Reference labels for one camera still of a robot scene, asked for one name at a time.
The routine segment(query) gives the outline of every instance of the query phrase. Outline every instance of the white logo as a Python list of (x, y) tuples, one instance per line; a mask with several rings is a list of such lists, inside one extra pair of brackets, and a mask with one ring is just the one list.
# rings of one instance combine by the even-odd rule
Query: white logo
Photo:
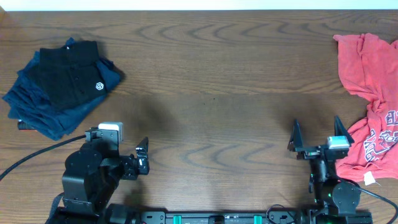
[(95, 85), (95, 88), (97, 89), (97, 90), (102, 90), (103, 88), (104, 88), (104, 84), (102, 84), (102, 83), (97, 83), (96, 85)]

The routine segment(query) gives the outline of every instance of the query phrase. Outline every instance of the red cloth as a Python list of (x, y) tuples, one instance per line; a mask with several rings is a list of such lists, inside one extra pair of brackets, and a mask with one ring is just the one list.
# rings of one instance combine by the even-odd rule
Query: red cloth
[(390, 45), (373, 34), (333, 38), (343, 86), (370, 102), (367, 117), (348, 130), (355, 143), (337, 161), (337, 174), (356, 182), (368, 171), (375, 179), (398, 179), (398, 40)]

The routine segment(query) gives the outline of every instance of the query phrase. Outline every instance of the white wall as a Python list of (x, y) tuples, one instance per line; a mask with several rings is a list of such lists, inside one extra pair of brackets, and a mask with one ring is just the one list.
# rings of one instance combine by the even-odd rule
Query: white wall
[(6, 11), (398, 9), (398, 0), (0, 0)]

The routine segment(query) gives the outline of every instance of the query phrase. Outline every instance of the wood grain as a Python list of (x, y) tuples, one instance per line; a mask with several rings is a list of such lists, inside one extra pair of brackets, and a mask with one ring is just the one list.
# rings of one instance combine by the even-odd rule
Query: wood grain
[[(121, 181), (111, 202), (177, 210), (265, 210), (313, 202), (309, 167), (286, 150), (294, 118), (310, 144), (365, 116), (338, 78), (333, 34), (398, 37), (397, 11), (8, 12), (0, 22), (0, 95), (41, 47), (97, 40), (121, 84), (64, 139), (122, 121), (129, 154), (150, 139), (150, 175)], [(0, 101), (0, 172), (53, 144), (19, 132)], [(82, 141), (42, 154), (0, 183), (0, 223), (44, 223), (63, 163)], [(369, 190), (398, 203), (392, 179)], [(393, 209), (363, 195), (375, 223)]]

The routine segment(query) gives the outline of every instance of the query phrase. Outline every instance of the dark blue fabric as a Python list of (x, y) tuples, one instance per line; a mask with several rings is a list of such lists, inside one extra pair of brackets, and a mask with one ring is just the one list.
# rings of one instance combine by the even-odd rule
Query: dark blue fabric
[[(73, 43), (73, 39), (67, 41), (67, 45)], [(39, 59), (39, 52), (35, 52), (33, 59), (26, 67), (18, 71), (14, 86), (3, 97), (3, 100), (10, 104), (9, 118), (21, 119), (45, 136), (58, 140), (64, 134), (72, 133), (106, 96), (99, 96), (72, 109), (57, 111), (51, 105), (49, 96), (27, 77), (27, 72), (39, 64)], [(102, 58), (96, 62), (96, 66), (105, 81), (106, 89), (110, 91), (115, 88), (120, 82), (120, 76), (111, 70), (113, 63)]]

